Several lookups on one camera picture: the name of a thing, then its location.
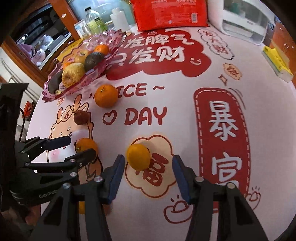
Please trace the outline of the orange mandarin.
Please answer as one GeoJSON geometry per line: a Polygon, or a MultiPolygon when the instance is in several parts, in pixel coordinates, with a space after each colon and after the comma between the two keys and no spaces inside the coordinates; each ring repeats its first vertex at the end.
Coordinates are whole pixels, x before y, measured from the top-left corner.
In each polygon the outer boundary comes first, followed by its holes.
{"type": "Polygon", "coordinates": [[[117,89],[110,84],[101,85],[95,92],[94,100],[101,108],[111,108],[118,100],[117,89]]]}
{"type": "Polygon", "coordinates": [[[109,47],[106,44],[100,44],[94,48],[93,52],[98,52],[106,56],[109,53],[109,47]]]}

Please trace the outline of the red drink multipack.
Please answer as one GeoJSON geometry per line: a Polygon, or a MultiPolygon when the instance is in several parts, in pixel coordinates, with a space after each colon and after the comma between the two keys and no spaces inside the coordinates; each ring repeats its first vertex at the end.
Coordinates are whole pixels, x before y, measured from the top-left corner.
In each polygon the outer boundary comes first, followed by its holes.
{"type": "Polygon", "coordinates": [[[140,31],[208,27],[205,0],[136,0],[131,5],[140,31]]]}

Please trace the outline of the red yellow apple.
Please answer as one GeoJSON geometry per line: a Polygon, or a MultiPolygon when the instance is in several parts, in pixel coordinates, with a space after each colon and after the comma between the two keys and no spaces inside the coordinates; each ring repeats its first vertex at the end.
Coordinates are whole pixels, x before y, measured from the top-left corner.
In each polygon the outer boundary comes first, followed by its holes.
{"type": "Polygon", "coordinates": [[[89,51],[87,49],[80,50],[74,57],[74,62],[75,63],[82,63],[84,64],[85,59],[88,55],[90,55],[92,51],[89,51]]]}

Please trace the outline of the orange mandarin in plate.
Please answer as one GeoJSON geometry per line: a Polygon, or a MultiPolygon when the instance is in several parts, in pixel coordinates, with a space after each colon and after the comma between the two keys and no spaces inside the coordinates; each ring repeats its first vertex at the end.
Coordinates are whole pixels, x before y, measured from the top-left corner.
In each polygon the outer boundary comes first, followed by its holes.
{"type": "Polygon", "coordinates": [[[93,52],[98,52],[106,56],[109,53],[109,47],[106,44],[100,44],[94,48],[93,52]]]}

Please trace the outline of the white water dispenser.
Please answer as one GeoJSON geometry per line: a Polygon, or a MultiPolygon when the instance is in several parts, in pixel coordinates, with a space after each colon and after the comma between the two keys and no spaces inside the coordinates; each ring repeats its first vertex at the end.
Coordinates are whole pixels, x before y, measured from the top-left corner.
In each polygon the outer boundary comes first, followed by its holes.
{"type": "Polygon", "coordinates": [[[263,43],[275,14],[262,1],[207,1],[208,19],[220,32],[255,45],[263,43]]]}

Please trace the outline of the dark avocado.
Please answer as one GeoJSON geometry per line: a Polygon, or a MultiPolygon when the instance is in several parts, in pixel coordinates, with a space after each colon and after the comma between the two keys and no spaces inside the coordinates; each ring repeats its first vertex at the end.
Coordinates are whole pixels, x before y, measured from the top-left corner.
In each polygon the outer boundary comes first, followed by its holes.
{"type": "Polygon", "coordinates": [[[93,52],[89,54],[84,62],[84,68],[85,71],[88,72],[91,69],[93,69],[95,66],[97,66],[103,59],[105,55],[101,52],[93,52]]]}

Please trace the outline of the yellow tissue pack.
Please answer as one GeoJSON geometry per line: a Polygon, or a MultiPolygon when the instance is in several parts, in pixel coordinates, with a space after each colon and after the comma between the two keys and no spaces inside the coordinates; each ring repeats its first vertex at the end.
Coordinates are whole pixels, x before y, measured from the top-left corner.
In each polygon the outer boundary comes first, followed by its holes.
{"type": "Polygon", "coordinates": [[[274,70],[277,77],[287,83],[292,81],[293,74],[277,52],[276,48],[269,48],[267,46],[264,46],[262,54],[267,62],[270,64],[271,68],[274,70]]]}

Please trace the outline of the yellow pear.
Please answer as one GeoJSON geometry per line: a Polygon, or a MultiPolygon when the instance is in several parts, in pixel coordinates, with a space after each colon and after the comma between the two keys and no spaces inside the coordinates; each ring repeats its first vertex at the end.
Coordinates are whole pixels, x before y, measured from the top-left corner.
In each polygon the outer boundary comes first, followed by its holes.
{"type": "Polygon", "coordinates": [[[62,74],[62,83],[68,88],[80,81],[85,75],[84,64],[73,63],[66,67],[62,74]]]}

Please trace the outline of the white blue paper box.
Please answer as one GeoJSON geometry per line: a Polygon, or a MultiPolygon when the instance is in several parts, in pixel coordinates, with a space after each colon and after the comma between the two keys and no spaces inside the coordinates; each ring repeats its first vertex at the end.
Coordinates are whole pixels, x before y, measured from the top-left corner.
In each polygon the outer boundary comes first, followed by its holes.
{"type": "Polygon", "coordinates": [[[74,28],[81,39],[87,40],[90,38],[90,32],[85,20],[80,20],[79,22],[77,22],[74,25],[74,28]]]}

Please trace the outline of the small orange behind pear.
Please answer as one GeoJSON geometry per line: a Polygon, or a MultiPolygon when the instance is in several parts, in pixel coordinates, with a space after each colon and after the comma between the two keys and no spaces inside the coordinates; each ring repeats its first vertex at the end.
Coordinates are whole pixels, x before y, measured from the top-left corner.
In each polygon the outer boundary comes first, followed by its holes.
{"type": "Polygon", "coordinates": [[[68,67],[69,65],[73,64],[74,61],[67,61],[67,62],[64,62],[63,65],[62,65],[62,69],[65,70],[66,67],[68,67]]]}

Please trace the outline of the dark red wrinkled fruit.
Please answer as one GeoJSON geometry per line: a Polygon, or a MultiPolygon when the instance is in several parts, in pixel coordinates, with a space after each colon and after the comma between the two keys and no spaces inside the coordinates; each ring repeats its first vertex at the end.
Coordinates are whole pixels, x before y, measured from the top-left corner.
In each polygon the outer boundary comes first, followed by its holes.
{"type": "Polygon", "coordinates": [[[74,123],[77,125],[86,125],[90,120],[90,115],[88,112],[83,110],[77,110],[74,112],[74,123]]]}

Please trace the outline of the blackened banana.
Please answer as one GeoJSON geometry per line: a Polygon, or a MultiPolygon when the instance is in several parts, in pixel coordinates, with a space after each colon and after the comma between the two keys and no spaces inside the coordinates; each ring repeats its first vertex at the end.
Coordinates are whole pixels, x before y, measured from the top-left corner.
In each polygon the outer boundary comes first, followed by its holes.
{"type": "Polygon", "coordinates": [[[61,70],[58,73],[56,73],[49,81],[48,91],[51,94],[55,94],[55,91],[59,89],[59,85],[62,82],[62,74],[63,74],[63,71],[61,70]]]}

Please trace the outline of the pink glass fruit plate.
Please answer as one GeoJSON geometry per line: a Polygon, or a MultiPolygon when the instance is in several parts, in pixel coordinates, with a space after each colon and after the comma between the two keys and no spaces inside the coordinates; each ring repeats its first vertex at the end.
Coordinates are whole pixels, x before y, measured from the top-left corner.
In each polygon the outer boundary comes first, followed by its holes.
{"type": "Polygon", "coordinates": [[[91,84],[111,64],[126,33],[110,30],[83,40],[58,58],[48,75],[42,100],[51,102],[71,95],[91,84]]]}

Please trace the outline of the yellow tin box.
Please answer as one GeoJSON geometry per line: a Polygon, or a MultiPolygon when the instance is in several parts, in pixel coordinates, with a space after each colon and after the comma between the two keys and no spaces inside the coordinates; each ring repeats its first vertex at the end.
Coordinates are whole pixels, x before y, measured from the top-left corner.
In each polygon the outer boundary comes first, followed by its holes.
{"type": "Polygon", "coordinates": [[[77,48],[79,47],[82,43],[83,43],[84,39],[79,39],[75,42],[71,42],[67,45],[67,47],[59,54],[59,56],[57,57],[58,61],[59,62],[62,62],[63,61],[63,58],[67,55],[69,55],[72,50],[74,48],[77,48]]]}

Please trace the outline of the printed pink tablecloth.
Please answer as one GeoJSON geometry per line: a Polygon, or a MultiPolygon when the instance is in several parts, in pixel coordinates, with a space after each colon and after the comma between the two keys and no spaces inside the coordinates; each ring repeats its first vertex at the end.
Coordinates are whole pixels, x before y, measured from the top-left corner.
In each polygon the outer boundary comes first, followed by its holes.
{"type": "Polygon", "coordinates": [[[196,175],[236,184],[267,238],[295,216],[295,86],[278,78],[262,47],[212,27],[133,30],[106,75],[61,100],[39,100],[27,136],[95,140],[99,162],[85,182],[133,143],[150,150],[147,171],[127,167],[107,222],[113,240],[184,240],[193,215],[171,168],[174,155],[196,175]],[[101,108],[96,90],[118,100],[101,108]],[[89,113],[86,125],[74,112],[89,113]]]}

